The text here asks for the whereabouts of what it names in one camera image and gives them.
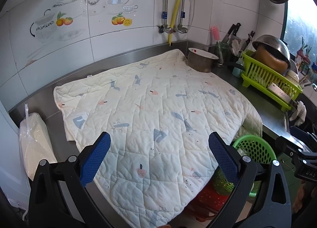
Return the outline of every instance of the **green strainer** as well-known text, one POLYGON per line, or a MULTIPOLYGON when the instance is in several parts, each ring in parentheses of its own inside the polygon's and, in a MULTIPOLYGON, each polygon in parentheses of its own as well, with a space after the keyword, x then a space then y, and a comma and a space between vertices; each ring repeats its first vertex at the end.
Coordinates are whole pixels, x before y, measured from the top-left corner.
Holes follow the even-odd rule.
MULTIPOLYGON (((254 135, 245 135, 233 143, 235 149, 242 149, 253 161, 261 164, 269 164, 276 159, 271 146, 262 138, 254 135)), ((226 180, 223 172, 218 167, 212 180, 214 189, 221 195, 229 195, 234 188, 233 183, 226 180)), ((260 182, 255 182, 250 197, 255 197, 260 182)))

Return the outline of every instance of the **green plastic basket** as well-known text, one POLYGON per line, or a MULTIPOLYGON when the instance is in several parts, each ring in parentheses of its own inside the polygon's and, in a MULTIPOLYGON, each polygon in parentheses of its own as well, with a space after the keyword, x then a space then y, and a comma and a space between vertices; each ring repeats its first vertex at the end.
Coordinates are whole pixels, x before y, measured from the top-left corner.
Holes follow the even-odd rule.
POLYGON ((259 61, 253 59, 253 51, 246 50, 242 53, 244 58, 244 71, 241 74, 243 78, 243 86, 248 87, 252 85, 257 88, 278 104, 282 106, 282 111, 286 112, 292 109, 292 106, 285 102, 283 99, 269 91, 267 88, 271 83, 275 83, 281 90, 283 90, 289 97, 293 100, 296 100, 300 93, 303 93, 300 85, 294 85, 284 76, 280 75, 276 71, 272 70, 270 67, 260 63, 259 61))
MULTIPOLYGON (((276 159, 271 146, 262 138, 254 135, 245 135, 233 143, 235 149, 242 149, 253 161, 261 164, 269 164, 276 159)), ((217 193, 229 195, 234 188, 233 183, 226 180, 220 168, 217 168, 213 176, 213 186, 217 193)), ((255 182, 250 197, 255 197, 260 182, 255 182)))

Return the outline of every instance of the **red plastic stool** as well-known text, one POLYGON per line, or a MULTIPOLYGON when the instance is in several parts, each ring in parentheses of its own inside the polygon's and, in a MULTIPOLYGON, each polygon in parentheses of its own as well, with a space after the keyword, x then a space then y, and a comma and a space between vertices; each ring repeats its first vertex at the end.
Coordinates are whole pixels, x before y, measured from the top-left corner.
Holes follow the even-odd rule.
POLYGON ((196 217, 199 222, 212 220, 226 203, 228 196, 218 194, 209 181, 200 193, 188 204, 185 212, 196 217))

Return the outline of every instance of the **white cup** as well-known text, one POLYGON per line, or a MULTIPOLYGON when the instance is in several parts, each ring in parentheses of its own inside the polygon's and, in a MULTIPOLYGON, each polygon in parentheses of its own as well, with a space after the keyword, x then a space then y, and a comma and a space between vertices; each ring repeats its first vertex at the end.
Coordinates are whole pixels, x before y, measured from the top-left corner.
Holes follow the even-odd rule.
POLYGON ((125 13, 136 12, 137 9, 138 9, 137 5, 124 5, 123 6, 123 10, 125 13))

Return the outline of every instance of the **window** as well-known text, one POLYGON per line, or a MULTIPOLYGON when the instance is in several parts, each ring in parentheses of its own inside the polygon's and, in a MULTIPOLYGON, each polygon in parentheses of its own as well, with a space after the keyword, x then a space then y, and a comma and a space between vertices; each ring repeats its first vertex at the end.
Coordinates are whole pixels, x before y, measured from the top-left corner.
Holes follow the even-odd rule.
MULTIPOLYGON (((313 0, 289 0, 287 7, 284 41, 289 51, 296 56, 304 37, 305 44, 312 47, 309 53, 312 64, 317 60, 317 6, 313 0)), ((311 82, 317 82, 317 74, 310 71, 309 76, 311 82)))

